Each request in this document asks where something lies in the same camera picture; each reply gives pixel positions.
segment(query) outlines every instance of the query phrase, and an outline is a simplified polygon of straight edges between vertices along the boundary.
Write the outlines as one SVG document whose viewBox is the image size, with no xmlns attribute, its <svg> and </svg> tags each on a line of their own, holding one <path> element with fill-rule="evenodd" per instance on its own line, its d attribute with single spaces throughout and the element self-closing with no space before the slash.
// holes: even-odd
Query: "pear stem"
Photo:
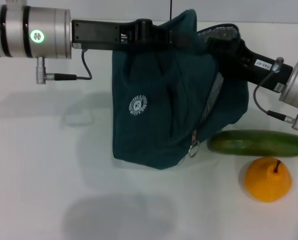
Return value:
<svg viewBox="0 0 298 240">
<path fill-rule="evenodd" d="M 275 172 L 275 173 L 278 172 L 278 167 L 279 167 L 280 163 L 281 163 L 281 161 L 278 160 L 277 165 L 276 165 L 276 167 L 275 167 L 275 169 L 274 169 L 274 172 Z"/>
</svg>

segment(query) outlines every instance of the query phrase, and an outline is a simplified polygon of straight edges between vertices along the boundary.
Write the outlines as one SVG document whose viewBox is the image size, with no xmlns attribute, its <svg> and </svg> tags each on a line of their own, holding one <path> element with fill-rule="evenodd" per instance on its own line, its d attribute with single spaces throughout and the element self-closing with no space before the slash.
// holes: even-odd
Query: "white label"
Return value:
<svg viewBox="0 0 298 240">
<path fill-rule="evenodd" d="M 266 69 L 266 70 L 271 70 L 271 67 L 272 67 L 272 64 L 267 63 L 265 61 L 258 60 L 258 59 L 255 61 L 254 65 L 258 66 L 258 67 L 261 67 L 263 69 Z"/>
</svg>

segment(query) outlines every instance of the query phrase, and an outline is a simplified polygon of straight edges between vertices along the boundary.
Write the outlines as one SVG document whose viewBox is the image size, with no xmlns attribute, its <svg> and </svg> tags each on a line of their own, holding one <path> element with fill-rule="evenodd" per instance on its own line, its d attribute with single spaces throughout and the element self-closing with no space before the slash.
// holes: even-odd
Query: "green indicator light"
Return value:
<svg viewBox="0 0 298 240">
<path fill-rule="evenodd" d="M 43 42 L 44 35 L 40 30 L 33 30 L 30 34 L 31 40 L 38 43 Z"/>
</svg>

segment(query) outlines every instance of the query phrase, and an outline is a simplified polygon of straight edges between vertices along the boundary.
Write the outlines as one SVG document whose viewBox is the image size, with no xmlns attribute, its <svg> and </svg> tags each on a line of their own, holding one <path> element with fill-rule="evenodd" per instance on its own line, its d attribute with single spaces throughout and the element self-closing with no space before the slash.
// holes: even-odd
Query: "black stripe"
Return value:
<svg viewBox="0 0 298 240">
<path fill-rule="evenodd" d="M 29 42 L 29 13 L 30 6 L 25 6 L 23 8 L 23 18 L 22 18 L 22 35 L 23 35 L 23 45 L 24 51 L 28 58 L 32 57 L 30 42 Z"/>
<path fill-rule="evenodd" d="M 3 53 L 6 57 L 12 57 L 9 52 L 7 33 L 5 31 L 5 17 L 7 15 L 7 5 L 2 5 L 0 11 L 0 40 Z"/>
</svg>

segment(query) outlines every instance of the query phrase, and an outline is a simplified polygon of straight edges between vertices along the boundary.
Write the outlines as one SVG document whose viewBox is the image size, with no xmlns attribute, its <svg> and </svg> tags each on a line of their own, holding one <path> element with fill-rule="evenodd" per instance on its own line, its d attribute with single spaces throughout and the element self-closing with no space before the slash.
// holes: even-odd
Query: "white table surface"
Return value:
<svg viewBox="0 0 298 240">
<path fill-rule="evenodd" d="M 199 29 L 215 25 L 199 23 Z M 298 24 L 239 23 L 247 46 L 298 62 Z M 85 75 L 80 51 L 48 72 Z M 291 192 L 261 203 L 241 184 L 255 157 L 211 153 L 154 170 L 112 156 L 111 52 L 88 51 L 92 81 L 35 84 L 35 61 L 0 58 L 0 240 L 298 240 L 298 157 Z M 297 110 L 260 89 L 266 108 Z M 250 100 L 227 129 L 298 134 Z"/>
</svg>

